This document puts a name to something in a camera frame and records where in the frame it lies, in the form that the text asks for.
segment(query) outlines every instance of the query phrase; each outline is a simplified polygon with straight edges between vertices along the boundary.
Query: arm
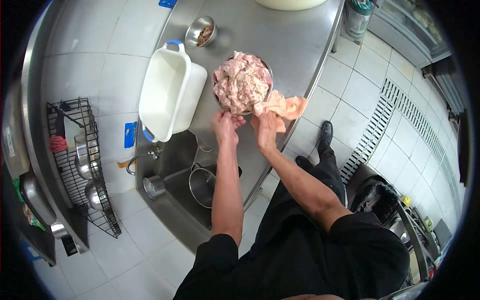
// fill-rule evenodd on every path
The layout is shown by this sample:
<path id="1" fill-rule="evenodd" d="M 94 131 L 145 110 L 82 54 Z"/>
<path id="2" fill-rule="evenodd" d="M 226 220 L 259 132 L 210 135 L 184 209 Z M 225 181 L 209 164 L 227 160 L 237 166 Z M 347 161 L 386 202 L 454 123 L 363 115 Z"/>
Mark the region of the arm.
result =
<path id="1" fill-rule="evenodd" d="M 218 142 L 216 182 L 212 204 L 212 235 L 228 234 L 240 245 L 243 200 L 237 163 L 238 136 L 235 130 L 245 123 L 241 116 L 220 111 L 212 119 Z"/>
<path id="2" fill-rule="evenodd" d="M 289 161 L 276 148 L 276 123 L 273 113 L 252 120 L 262 155 L 275 169 L 293 199 L 327 232 L 340 217 L 352 214 L 336 194 L 321 181 Z"/>

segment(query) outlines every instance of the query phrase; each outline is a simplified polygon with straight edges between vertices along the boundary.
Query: pink towel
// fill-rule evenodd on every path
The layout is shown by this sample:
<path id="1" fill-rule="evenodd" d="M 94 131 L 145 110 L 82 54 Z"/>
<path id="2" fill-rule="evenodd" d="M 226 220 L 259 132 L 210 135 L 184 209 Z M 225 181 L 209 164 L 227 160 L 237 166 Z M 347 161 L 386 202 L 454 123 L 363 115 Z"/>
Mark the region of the pink towel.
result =
<path id="1" fill-rule="evenodd" d="M 273 90 L 268 101 L 257 103 L 253 106 L 255 116 L 259 117 L 263 112 L 272 111 L 277 114 L 277 132 L 285 132 L 285 123 L 282 117 L 287 120 L 295 120 L 300 117 L 307 107 L 308 100 L 303 97 L 285 97 L 277 90 Z"/>

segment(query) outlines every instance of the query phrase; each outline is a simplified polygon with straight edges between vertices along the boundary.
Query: black shirt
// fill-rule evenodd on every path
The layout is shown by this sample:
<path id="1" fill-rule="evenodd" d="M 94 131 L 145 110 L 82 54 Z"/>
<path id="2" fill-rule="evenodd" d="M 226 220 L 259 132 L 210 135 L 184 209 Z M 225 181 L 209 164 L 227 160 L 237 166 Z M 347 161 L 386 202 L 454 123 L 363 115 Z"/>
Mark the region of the black shirt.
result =
<path id="1" fill-rule="evenodd" d="M 278 226 L 267 222 L 282 215 L 277 213 L 267 210 L 254 245 L 240 259 L 229 235 L 215 235 L 200 245 L 175 299 L 283 299 L 302 294 L 378 299 L 405 280 L 408 251 L 373 213 L 343 216 L 329 234 L 304 213 L 289 213 Z M 275 232 L 262 240 L 262 231 L 269 229 Z"/>

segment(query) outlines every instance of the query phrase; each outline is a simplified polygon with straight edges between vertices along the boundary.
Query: refrigerator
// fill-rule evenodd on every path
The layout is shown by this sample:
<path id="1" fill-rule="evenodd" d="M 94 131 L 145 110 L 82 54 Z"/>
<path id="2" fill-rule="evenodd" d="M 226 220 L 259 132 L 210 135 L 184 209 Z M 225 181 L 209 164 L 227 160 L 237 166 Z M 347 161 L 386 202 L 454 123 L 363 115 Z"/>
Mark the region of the refrigerator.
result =
<path id="1" fill-rule="evenodd" d="M 451 55 L 439 27 L 420 0 L 379 0 L 368 29 L 416 67 Z"/>

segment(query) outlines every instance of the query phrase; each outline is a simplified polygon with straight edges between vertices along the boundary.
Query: white bucket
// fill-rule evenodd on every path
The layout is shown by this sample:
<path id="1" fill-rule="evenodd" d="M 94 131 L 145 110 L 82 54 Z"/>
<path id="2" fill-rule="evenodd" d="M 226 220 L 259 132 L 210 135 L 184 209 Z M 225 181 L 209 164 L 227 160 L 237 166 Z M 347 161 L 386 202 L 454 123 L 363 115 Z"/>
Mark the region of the white bucket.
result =
<path id="1" fill-rule="evenodd" d="M 169 44 L 177 44 L 179 51 L 167 49 Z M 188 129 L 206 79 L 205 68 L 190 60 L 178 40 L 167 41 L 153 53 L 138 106 L 142 129 L 149 141 L 167 142 L 172 134 Z"/>

